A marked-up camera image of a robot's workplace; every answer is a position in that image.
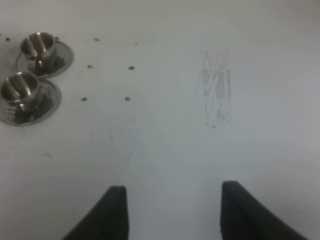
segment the metal saucer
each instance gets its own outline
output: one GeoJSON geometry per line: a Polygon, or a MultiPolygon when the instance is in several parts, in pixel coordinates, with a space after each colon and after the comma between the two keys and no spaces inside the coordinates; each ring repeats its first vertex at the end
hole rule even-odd
{"type": "Polygon", "coordinates": [[[51,78],[54,76],[57,76],[61,73],[63,73],[65,70],[67,70],[74,61],[74,53],[72,49],[66,45],[64,42],[56,41],[55,47],[58,55],[58,59],[56,60],[56,63],[54,64],[55,69],[51,73],[43,72],[43,71],[37,71],[36,69],[34,71],[30,71],[28,69],[28,60],[25,58],[23,53],[21,52],[16,61],[15,61],[15,68],[18,72],[24,72],[24,73],[32,73],[36,75],[38,78],[51,78]]]}
{"type": "Polygon", "coordinates": [[[24,112],[19,108],[12,109],[8,102],[0,98],[0,121],[14,126],[29,126],[50,117],[59,107],[61,92],[53,83],[42,79],[39,81],[41,102],[32,111],[24,112]]]}

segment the scuff mark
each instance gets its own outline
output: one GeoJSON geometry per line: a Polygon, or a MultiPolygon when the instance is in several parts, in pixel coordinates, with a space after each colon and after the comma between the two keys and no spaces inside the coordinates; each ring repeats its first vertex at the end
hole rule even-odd
{"type": "Polygon", "coordinates": [[[129,156],[125,159],[127,162],[129,162],[130,161],[130,159],[131,159],[131,157],[132,157],[132,155],[133,155],[133,153],[132,152],[130,152],[129,153],[129,156]]]}
{"type": "Polygon", "coordinates": [[[43,153],[42,156],[44,156],[44,157],[46,157],[46,158],[50,158],[50,159],[53,158],[53,156],[51,155],[50,152],[43,153]]]}

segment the stainless steel cup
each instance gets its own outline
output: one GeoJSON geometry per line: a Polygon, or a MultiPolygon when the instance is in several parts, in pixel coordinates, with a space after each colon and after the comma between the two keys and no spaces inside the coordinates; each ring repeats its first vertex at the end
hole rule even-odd
{"type": "Polygon", "coordinates": [[[50,33],[30,34],[21,42],[20,50],[28,60],[29,71],[51,73],[55,70],[58,55],[55,38],[50,33]]]}
{"type": "Polygon", "coordinates": [[[8,114],[31,113],[42,101],[38,78],[27,72],[18,72],[7,77],[1,88],[0,95],[9,108],[8,114]]]}

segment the dark spot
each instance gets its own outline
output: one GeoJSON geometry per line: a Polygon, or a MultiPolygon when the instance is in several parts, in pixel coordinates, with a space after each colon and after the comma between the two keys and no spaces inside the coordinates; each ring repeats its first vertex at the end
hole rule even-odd
{"type": "Polygon", "coordinates": [[[43,153],[42,156],[47,157],[47,158],[50,158],[50,159],[53,158],[53,156],[51,155],[50,152],[43,153]]]}

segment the white table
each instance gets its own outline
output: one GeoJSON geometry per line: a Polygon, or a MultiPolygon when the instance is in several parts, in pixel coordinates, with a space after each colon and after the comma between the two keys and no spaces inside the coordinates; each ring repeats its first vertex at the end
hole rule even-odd
{"type": "Polygon", "coordinates": [[[319,239],[316,2],[3,0],[1,79],[38,31],[75,61],[51,79],[62,92],[53,116],[0,124],[0,239],[59,240],[125,185],[131,240],[220,240],[225,180],[319,239]],[[205,76],[224,57],[223,92],[205,76]]]}

